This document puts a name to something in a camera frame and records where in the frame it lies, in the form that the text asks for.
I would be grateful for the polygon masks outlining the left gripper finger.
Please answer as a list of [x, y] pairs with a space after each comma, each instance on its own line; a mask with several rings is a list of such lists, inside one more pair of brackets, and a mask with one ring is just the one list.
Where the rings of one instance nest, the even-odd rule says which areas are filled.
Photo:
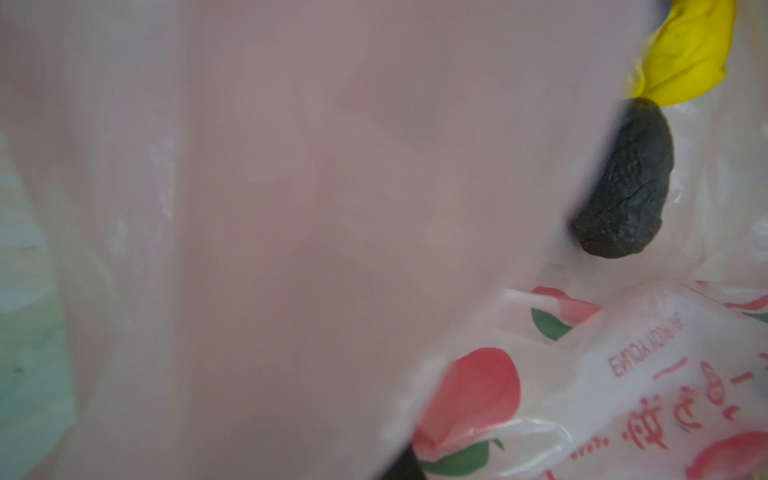
[[378, 480], [426, 480], [411, 444], [384, 470]]

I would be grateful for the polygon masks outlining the pink plastic bag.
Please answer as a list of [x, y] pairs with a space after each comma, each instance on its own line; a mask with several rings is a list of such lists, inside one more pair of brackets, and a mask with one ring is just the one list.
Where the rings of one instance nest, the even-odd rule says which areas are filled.
[[746, 479], [767, 464], [767, 5], [585, 255], [650, 1], [5, 1], [1, 129], [75, 420], [34, 479]]

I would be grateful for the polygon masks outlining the dark green avocado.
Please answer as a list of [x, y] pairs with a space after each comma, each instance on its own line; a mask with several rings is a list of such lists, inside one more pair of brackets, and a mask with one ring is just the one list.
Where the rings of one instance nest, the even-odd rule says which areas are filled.
[[620, 259], [648, 247], [662, 228], [673, 168], [673, 137], [661, 108], [646, 98], [625, 101], [599, 179], [569, 222], [581, 249]]

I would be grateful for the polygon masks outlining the yellow lemon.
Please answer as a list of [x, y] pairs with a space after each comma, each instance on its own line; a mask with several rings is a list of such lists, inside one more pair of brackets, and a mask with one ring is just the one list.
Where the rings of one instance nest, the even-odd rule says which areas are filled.
[[738, 3], [682, 0], [668, 3], [666, 17], [649, 36], [628, 78], [630, 98], [659, 106], [693, 100], [727, 76]]

